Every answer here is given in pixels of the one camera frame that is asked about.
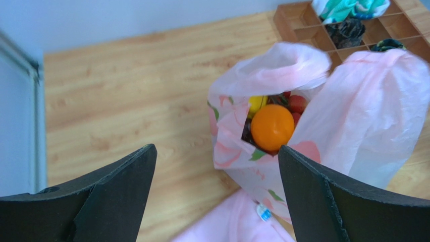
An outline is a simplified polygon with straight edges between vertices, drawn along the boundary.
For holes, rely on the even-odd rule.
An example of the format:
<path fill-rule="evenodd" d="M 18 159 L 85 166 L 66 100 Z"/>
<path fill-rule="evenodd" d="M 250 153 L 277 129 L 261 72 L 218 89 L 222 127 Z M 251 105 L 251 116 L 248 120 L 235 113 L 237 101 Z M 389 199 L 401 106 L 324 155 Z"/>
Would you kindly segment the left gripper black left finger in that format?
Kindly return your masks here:
<path fill-rule="evenodd" d="M 156 159 L 148 144 L 39 193 L 1 197 L 1 241 L 136 241 Z"/>

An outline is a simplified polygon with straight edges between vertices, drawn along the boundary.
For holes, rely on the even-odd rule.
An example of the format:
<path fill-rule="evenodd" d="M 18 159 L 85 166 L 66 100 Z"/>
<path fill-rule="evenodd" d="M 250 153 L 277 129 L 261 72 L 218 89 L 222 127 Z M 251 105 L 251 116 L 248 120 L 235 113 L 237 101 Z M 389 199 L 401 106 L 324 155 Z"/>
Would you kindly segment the fake orange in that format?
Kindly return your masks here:
<path fill-rule="evenodd" d="M 251 134 L 255 143 L 272 153 L 277 153 L 281 146 L 289 142 L 294 129 L 291 112 L 277 104 L 262 107 L 251 122 Z"/>

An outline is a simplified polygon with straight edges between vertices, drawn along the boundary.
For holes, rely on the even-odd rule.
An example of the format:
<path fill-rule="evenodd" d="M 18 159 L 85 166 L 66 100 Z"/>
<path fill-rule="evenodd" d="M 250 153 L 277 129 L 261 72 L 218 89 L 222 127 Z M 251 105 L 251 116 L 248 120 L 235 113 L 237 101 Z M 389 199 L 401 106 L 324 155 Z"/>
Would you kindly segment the fake yellow lemon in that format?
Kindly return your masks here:
<path fill-rule="evenodd" d="M 249 112 L 248 118 L 253 118 L 255 114 L 264 106 L 267 105 L 268 96 L 252 96 L 249 99 Z"/>

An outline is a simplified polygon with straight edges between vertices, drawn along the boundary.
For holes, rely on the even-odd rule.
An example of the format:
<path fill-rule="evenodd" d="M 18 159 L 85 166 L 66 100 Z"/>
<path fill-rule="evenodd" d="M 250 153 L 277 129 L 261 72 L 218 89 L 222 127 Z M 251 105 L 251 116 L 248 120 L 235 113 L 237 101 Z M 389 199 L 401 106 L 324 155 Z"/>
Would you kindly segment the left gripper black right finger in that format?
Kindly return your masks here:
<path fill-rule="evenodd" d="M 429 200 L 389 192 L 281 147 L 297 241 L 429 241 Z"/>

